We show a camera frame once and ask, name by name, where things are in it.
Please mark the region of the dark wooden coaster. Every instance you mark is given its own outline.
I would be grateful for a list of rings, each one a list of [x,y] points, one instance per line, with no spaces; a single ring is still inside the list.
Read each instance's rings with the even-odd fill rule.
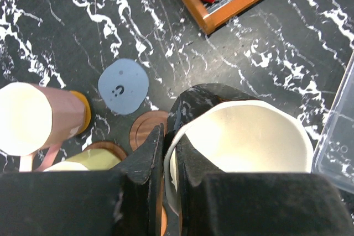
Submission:
[[[114,156],[119,158],[120,160],[124,160],[128,154],[127,152],[118,144],[112,141],[96,141],[90,145],[88,145],[86,148],[84,148],[84,151],[90,150],[90,149],[104,149],[112,153]]]
[[[147,139],[155,126],[163,124],[164,134],[169,113],[166,111],[149,111],[139,116],[131,126],[129,143],[132,151],[138,149]]]

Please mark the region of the black and white mug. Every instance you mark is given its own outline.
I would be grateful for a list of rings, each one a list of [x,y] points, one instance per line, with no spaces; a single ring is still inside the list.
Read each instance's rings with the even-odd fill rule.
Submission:
[[[302,123],[234,87],[202,83],[173,104],[165,135],[165,192],[180,212],[176,148],[192,147],[224,172],[310,172],[313,146]]]

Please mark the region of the light wooden coaster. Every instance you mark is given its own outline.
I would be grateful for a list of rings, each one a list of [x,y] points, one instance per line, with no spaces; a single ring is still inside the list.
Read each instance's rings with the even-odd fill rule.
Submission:
[[[161,232],[160,232],[160,235],[161,235],[161,236],[164,236],[164,234],[165,234],[165,232],[166,232],[166,229],[167,229],[167,226],[168,226],[168,217],[167,217],[165,208],[162,207]]]

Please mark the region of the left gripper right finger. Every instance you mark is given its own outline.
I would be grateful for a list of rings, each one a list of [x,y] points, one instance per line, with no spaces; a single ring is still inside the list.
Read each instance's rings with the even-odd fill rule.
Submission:
[[[340,193],[314,174],[226,173],[176,145],[182,235],[352,235]]]

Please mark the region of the pink mug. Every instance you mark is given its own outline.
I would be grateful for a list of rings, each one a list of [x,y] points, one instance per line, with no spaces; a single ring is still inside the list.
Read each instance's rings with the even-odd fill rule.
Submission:
[[[47,150],[38,171],[49,168],[65,140],[84,121],[84,105],[70,91],[13,82],[1,88],[1,150],[20,158],[19,171],[33,169],[39,150]]]

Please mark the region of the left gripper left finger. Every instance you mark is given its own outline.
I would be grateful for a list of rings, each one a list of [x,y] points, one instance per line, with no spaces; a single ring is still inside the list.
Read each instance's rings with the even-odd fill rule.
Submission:
[[[2,235],[159,235],[164,127],[106,171],[1,174]]]

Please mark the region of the pale green mug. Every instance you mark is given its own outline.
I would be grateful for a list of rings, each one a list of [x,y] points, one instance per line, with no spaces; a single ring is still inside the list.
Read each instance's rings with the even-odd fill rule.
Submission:
[[[109,170],[121,161],[120,158],[106,149],[89,149],[55,164],[45,171]]]

